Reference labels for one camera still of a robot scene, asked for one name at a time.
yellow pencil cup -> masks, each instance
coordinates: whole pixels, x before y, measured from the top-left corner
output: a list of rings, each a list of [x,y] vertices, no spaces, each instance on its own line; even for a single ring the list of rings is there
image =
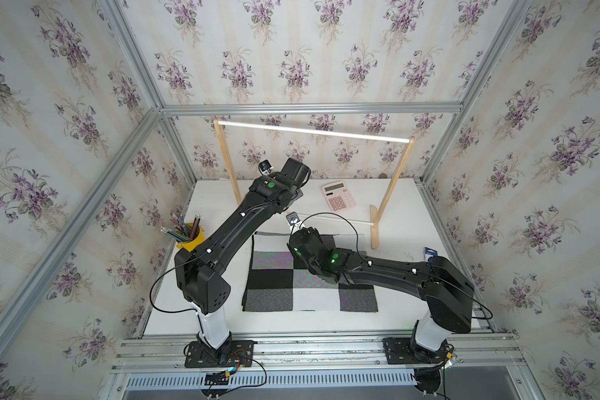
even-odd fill
[[[193,222],[190,222],[187,224],[188,226],[193,228]],[[176,244],[177,248],[184,248],[187,249],[188,252],[192,252],[193,249],[199,245],[200,243],[204,242],[207,238],[204,235],[204,229],[202,229],[201,226],[198,226],[198,229],[200,230],[200,232],[198,233],[198,236],[196,236],[195,239],[193,239],[190,242],[183,242],[183,243],[178,243]]]

floral wallpaper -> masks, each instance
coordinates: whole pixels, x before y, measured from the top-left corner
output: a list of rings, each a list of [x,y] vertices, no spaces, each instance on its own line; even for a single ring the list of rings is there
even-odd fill
[[[213,128],[213,117],[181,116],[174,119],[196,176],[200,179],[228,177]],[[389,177],[398,164],[403,145],[394,142],[357,140],[325,135],[276,131],[275,126],[342,131],[398,138],[416,137],[403,177],[420,176],[442,136],[451,114],[352,114],[352,115],[254,115],[224,116],[231,121],[271,125],[272,130],[226,127],[229,153],[239,179],[260,176],[258,163],[268,159],[278,170],[288,157],[307,164],[318,179]]]
[[[600,400],[600,1],[535,0],[470,111],[429,190],[545,397]]]
[[[123,9],[171,102],[398,102],[460,99],[511,3],[138,0]],[[560,21],[561,7],[530,12],[520,52]]]
[[[0,313],[147,110],[97,1],[0,2]],[[0,399],[96,398],[188,190],[152,132],[4,355]]]

white rod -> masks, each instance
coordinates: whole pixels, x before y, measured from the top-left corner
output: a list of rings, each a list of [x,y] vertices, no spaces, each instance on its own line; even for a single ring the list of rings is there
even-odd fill
[[[296,212],[296,214],[298,214],[298,217],[300,218],[306,218],[311,214],[302,214],[301,212]],[[336,217],[328,217],[328,216],[324,216],[324,215],[314,215],[311,218],[318,218],[320,220],[329,220],[329,221],[336,221],[336,222],[347,222],[345,220],[343,220],[342,218],[336,218]],[[351,223],[361,223],[362,225],[370,225],[370,226],[374,226],[374,223],[371,221],[359,221],[359,220],[350,220],[347,218],[347,220]]]
[[[225,125],[225,126],[241,126],[243,128],[266,129],[268,131],[287,131],[287,132],[298,132],[298,133],[311,133],[311,134],[321,134],[321,135],[325,135],[325,136],[340,136],[343,138],[353,138],[353,139],[394,141],[397,143],[408,143],[409,142],[408,138],[403,139],[403,138],[392,138],[390,136],[375,136],[375,135],[362,135],[362,134],[357,134],[357,133],[319,131],[318,129],[291,128],[291,127],[286,127],[286,126],[262,125],[262,124],[245,124],[243,122],[233,122],[233,121],[218,121],[218,124]]]

calculator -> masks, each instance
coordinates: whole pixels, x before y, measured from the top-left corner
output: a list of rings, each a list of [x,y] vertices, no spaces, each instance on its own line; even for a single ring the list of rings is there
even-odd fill
[[[332,212],[348,210],[355,208],[356,202],[347,189],[344,181],[330,183],[322,187],[322,194],[327,199],[329,208]]]

wooden frame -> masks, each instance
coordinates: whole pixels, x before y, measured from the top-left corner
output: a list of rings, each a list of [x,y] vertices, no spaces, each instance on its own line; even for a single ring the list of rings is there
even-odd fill
[[[271,126],[268,125],[259,125],[259,124],[243,124],[241,122],[229,122],[229,121],[220,121],[217,118],[214,119],[214,127],[216,128],[216,135],[218,137],[218,141],[220,142],[220,150],[222,151],[222,156],[224,158],[224,163],[226,164],[226,170],[229,174],[229,180],[231,180],[231,186],[233,188],[233,194],[235,195],[235,201],[240,204],[242,202],[242,196],[240,195],[240,188],[238,188],[238,179],[235,176],[235,171],[233,169],[233,164],[231,162],[231,156],[229,155],[229,148],[226,142],[226,135],[224,134],[223,125],[233,125],[233,126],[242,126],[256,129],[271,129]],[[364,223],[371,226],[371,248],[377,249],[380,247],[380,230],[379,224],[380,219],[382,219],[382,215],[384,214],[384,210],[386,209],[387,203],[389,203],[389,199],[393,194],[393,190],[395,189],[395,185],[398,183],[398,179],[400,179],[400,172],[404,169],[405,165],[407,165],[407,159],[413,149],[413,145],[415,144],[415,138],[411,136],[408,139],[403,138],[391,138],[387,136],[373,136],[373,135],[360,135],[360,134],[346,134],[341,132],[330,132],[330,131],[320,131],[320,130],[312,130],[312,129],[300,129],[300,128],[290,128],[290,127],[282,127],[276,126],[277,131],[290,131],[290,132],[301,132],[301,133],[309,133],[309,134],[323,134],[327,136],[347,136],[359,139],[367,139],[367,140],[381,140],[381,141],[393,141],[399,143],[405,143],[404,148],[402,149],[402,154],[400,155],[400,160],[398,161],[398,165],[395,167],[395,171],[393,171],[393,175],[391,177],[391,181],[389,182],[389,186],[386,188],[384,192],[384,197],[382,199],[382,203],[380,203],[380,208],[376,208],[375,205],[369,206],[370,212],[370,221],[357,221],[350,220],[352,223]],[[316,218],[326,219],[326,220],[334,220],[341,221],[339,218],[333,217],[323,217],[316,216]]]

